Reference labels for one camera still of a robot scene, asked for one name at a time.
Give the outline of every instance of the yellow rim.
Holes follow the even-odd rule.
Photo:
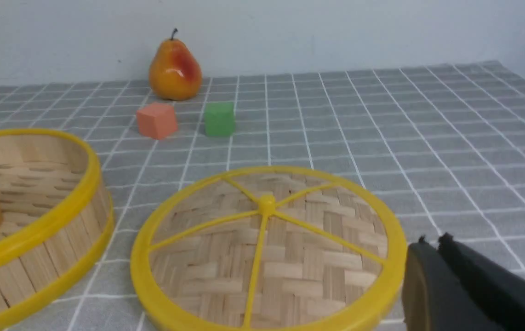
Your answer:
[[[56,130],[41,128],[0,130],[0,137],[25,134],[55,136],[73,141],[86,151],[88,162],[86,172],[68,197],[29,226],[0,240],[0,266],[31,250],[64,228],[84,206],[89,204],[99,185],[99,174],[101,174],[99,159],[87,143],[72,134]]]
[[[69,271],[60,276],[54,283],[29,297],[27,300],[12,306],[0,313],[0,330],[13,325],[38,310],[48,306],[54,299],[63,295],[77,283],[95,264],[105,251],[114,230],[113,208],[109,202],[110,212],[107,225],[99,239],[93,244],[87,255],[80,259]]]
[[[363,198],[372,208],[375,210],[379,218],[382,220],[383,226],[387,233],[388,239],[388,256],[385,260],[375,256],[374,254],[368,253],[367,251],[360,249],[350,243],[345,242],[339,237],[335,237],[329,233],[324,232],[319,228],[315,228],[296,220],[288,215],[285,215],[277,211],[250,211],[244,212],[242,214],[231,215],[222,218],[216,218],[208,223],[201,224],[200,228],[190,228],[174,237],[164,240],[155,245],[151,245],[153,235],[157,230],[157,227],[161,220],[164,219],[166,214],[172,210],[172,208],[177,205],[183,199],[189,197],[189,195],[195,193],[196,191],[208,186],[219,180],[225,180],[228,183],[234,185],[243,193],[246,194],[253,201],[258,202],[259,199],[254,197],[251,193],[246,191],[244,187],[238,185],[234,180],[231,179],[233,176],[239,176],[242,174],[250,174],[255,172],[294,172],[298,174],[304,174],[307,176],[315,176],[317,178],[322,178],[329,181],[329,184],[311,187],[306,190],[294,193],[292,196],[286,198],[283,201],[279,201],[275,204],[275,207],[279,205],[284,205],[289,201],[301,197],[311,191],[321,190],[333,185],[339,185],[345,187],[356,193],[359,197]],[[254,291],[249,289],[248,299],[246,302],[246,314],[244,319],[243,327],[227,327],[226,325],[218,325],[212,322],[201,320],[189,312],[186,312],[179,306],[177,306],[173,301],[168,299],[162,290],[158,287],[156,281],[153,278],[148,254],[151,250],[157,249],[158,247],[163,247],[168,243],[173,242],[176,239],[191,235],[191,233],[201,229],[207,228],[209,226],[214,226],[221,224],[223,222],[229,222],[230,220],[247,216],[252,216],[254,214],[262,214],[261,228],[264,229],[268,223],[269,216],[276,216],[297,224],[307,230],[311,230],[320,235],[329,237],[330,239],[345,245],[348,248],[351,248],[358,253],[363,254],[367,258],[371,258],[376,262],[382,264],[382,272],[373,283],[372,287],[365,292],[365,294],[359,298],[356,302],[349,305],[346,308],[343,308],[336,314],[330,316],[329,318],[321,319],[313,323],[305,325],[297,325],[295,327],[285,327],[282,329],[273,329],[273,331],[326,331],[326,330],[335,330],[335,331],[361,331],[361,330],[372,330],[379,322],[384,318],[387,312],[391,309],[391,306],[395,302],[397,297],[397,292],[401,286],[401,281],[403,280],[404,275],[404,264],[405,256],[407,253],[407,244],[405,242],[405,237],[397,218],[393,212],[377,197],[372,195],[369,191],[365,190],[363,187],[360,187],[357,184],[351,183],[344,178],[340,178],[325,172],[315,171],[311,169],[298,168],[298,167],[286,167],[286,166],[273,166],[273,167],[255,167],[255,168],[244,168],[239,170],[233,170],[229,172],[224,172],[223,174],[218,174],[210,178],[201,180],[187,188],[179,191],[167,201],[162,203],[148,218],[146,224],[138,233],[136,242],[132,249],[131,255],[131,275],[132,282],[138,294],[139,300],[142,302],[143,306],[147,310],[147,313],[151,316],[151,320],[159,327],[160,329],[170,329],[172,331],[184,331],[184,330],[208,330],[208,331],[244,331],[244,330],[256,330],[262,331],[263,329],[251,329],[248,325],[250,316],[248,314],[249,308],[252,306],[252,297],[254,296]],[[264,240],[264,231],[260,231],[258,237],[257,252],[261,241]],[[255,253],[255,261],[252,270],[252,275],[257,275],[256,272],[258,264],[256,264],[257,254]],[[251,279],[250,287],[252,283],[256,282],[256,279]]]

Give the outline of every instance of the bamboo steamer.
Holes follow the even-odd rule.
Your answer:
[[[0,131],[0,330],[92,268],[113,232],[91,147],[46,129]]]
[[[397,299],[407,244],[362,187],[324,172],[225,172],[173,195],[132,249],[160,330],[372,330]]]

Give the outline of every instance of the orange pear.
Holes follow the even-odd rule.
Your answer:
[[[150,65],[148,79],[154,93],[170,100],[187,100],[199,92],[201,68],[187,46],[175,39],[177,28],[171,38],[158,47]]]

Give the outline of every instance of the foam cube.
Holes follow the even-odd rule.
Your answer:
[[[206,136],[229,137],[234,133],[234,103],[208,103],[204,116]]]
[[[151,103],[136,112],[138,129],[142,136],[161,140],[176,132],[177,117],[172,105]]]

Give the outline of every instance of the orange cube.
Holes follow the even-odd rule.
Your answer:
[[[142,136],[161,140],[176,132],[177,117],[172,105],[151,103],[136,112],[138,129]]]

